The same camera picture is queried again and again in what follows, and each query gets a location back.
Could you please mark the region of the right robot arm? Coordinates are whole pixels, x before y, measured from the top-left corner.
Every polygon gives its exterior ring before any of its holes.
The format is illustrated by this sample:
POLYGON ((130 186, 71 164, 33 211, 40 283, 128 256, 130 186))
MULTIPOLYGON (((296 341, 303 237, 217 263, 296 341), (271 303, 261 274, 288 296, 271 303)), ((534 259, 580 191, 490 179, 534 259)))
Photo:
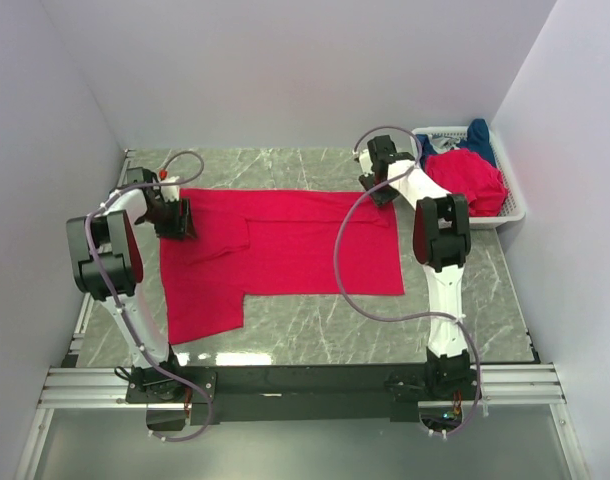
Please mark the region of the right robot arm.
POLYGON ((424 388, 445 399, 475 379, 460 328, 462 280, 471 251, 467 199, 439 186, 388 135, 370 139, 358 161, 363 169, 359 182, 377 206, 402 198, 414 208, 412 247, 423 267, 431 312, 424 388))

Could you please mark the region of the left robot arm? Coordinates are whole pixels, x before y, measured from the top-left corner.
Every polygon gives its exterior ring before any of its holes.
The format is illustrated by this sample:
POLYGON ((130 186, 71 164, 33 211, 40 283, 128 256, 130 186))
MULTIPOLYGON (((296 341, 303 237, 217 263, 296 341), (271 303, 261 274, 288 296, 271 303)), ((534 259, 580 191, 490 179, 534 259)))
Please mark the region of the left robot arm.
POLYGON ((153 226, 167 240, 193 240, 190 201, 180 195, 180 179, 132 168, 125 183, 98 209, 66 223, 73 276, 78 289, 111 314, 128 343, 131 368, 114 373, 148 399, 176 402, 204 389, 179 365, 168 336, 155 325, 142 291, 144 267, 134 228, 153 226))

